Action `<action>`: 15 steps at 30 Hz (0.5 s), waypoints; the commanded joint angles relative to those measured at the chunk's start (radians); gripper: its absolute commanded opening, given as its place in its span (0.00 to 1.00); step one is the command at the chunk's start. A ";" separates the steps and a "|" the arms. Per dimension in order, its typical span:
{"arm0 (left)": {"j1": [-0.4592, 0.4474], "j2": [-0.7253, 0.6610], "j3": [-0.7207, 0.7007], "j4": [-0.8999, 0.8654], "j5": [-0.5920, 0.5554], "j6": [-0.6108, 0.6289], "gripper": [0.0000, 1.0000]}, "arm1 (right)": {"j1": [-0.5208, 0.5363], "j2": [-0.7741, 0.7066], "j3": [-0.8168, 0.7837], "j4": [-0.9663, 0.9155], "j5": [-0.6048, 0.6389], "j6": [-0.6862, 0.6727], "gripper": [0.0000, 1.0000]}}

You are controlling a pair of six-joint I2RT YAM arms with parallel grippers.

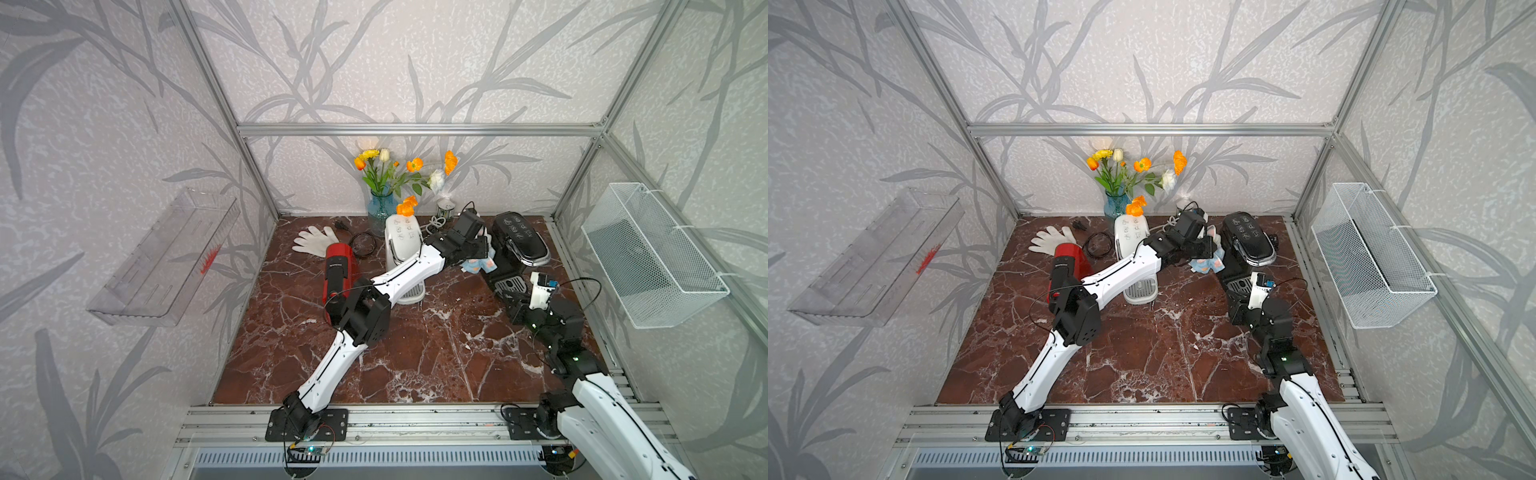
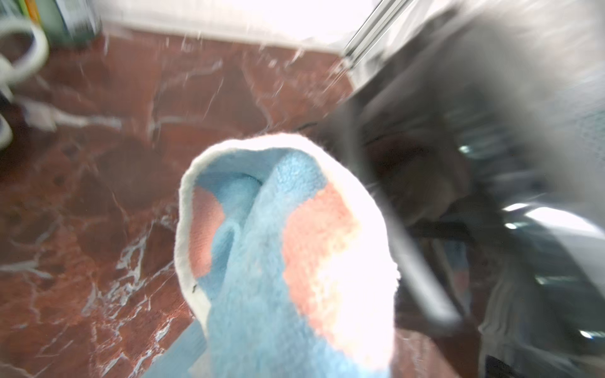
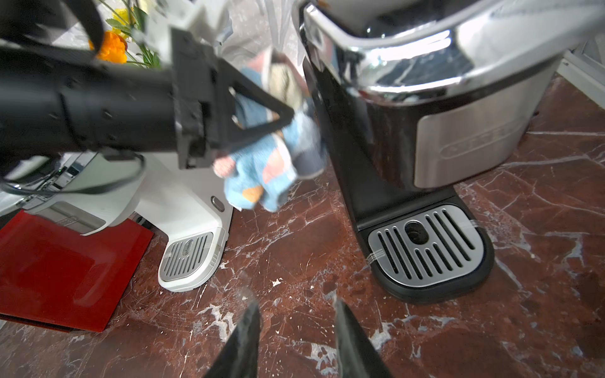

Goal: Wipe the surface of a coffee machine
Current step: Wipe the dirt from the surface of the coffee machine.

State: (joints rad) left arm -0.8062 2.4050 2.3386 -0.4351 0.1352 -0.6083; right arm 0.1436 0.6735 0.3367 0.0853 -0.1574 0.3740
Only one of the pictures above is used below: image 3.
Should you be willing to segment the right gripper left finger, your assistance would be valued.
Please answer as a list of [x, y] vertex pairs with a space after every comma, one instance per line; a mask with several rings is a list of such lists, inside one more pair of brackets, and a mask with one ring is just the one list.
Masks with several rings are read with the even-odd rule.
[[257, 377], [262, 315], [251, 301], [205, 378]]

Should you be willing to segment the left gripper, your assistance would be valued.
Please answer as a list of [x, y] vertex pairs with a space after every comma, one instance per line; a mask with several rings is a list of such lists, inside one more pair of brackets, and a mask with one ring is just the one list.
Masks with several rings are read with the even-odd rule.
[[[30, 157], [102, 151], [130, 159], [173, 152], [183, 169], [214, 151], [238, 151], [291, 123], [295, 111], [269, 93], [272, 58], [242, 70], [173, 33], [171, 69], [103, 64], [91, 51], [41, 44], [6, 32], [1, 49], [1, 167]], [[248, 123], [241, 98], [265, 124]]]

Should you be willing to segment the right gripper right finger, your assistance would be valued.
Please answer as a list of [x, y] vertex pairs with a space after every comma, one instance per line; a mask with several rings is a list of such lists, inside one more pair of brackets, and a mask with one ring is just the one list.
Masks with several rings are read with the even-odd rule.
[[349, 306], [337, 299], [335, 310], [340, 377], [392, 377]]

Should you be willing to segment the colourful striped cloth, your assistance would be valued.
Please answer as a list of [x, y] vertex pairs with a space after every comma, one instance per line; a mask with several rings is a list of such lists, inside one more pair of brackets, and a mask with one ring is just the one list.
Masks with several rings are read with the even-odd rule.
[[307, 84], [285, 54], [269, 47], [241, 73], [293, 108], [294, 118], [283, 129], [217, 159], [213, 170], [223, 179], [225, 198], [235, 209], [261, 205], [275, 213], [296, 182], [324, 172], [327, 151]]

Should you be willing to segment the white coffee machine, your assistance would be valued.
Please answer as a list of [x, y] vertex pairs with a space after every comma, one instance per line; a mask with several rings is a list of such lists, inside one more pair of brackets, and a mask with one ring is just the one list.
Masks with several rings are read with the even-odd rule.
[[90, 236], [138, 214], [166, 234], [158, 282], [168, 291], [204, 285], [221, 263], [233, 208], [212, 169], [180, 170], [174, 153], [145, 154], [146, 169], [130, 184], [100, 195], [80, 190], [135, 175], [136, 161], [109, 162], [96, 152], [32, 157], [7, 181], [19, 194], [1, 192], [1, 213], [22, 209]]

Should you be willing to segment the black coffee machine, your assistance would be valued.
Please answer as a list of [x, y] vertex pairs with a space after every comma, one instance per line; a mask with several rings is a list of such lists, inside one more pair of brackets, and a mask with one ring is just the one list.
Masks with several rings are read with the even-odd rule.
[[455, 185], [513, 154], [602, 1], [297, 1], [304, 75], [373, 275], [403, 302], [481, 286], [495, 252]]

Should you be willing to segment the red coffee machine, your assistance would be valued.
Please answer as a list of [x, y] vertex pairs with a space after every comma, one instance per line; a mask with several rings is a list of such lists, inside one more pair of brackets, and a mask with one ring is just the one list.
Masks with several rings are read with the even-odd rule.
[[1, 229], [1, 319], [102, 332], [153, 236], [132, 220], [81, 236], [16, 214]]

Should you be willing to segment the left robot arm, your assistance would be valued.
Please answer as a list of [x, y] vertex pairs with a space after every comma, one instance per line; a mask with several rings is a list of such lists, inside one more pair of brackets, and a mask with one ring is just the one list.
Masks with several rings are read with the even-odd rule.
[[111, 161], [176, 153], [209, 166], [286, 125], [293, 109], [217, 56], [223, 1], [159, 1], [134, 38], [161, 69], [101, 62], [95, 1], [1, 4], [1, 170], [95, 151]]

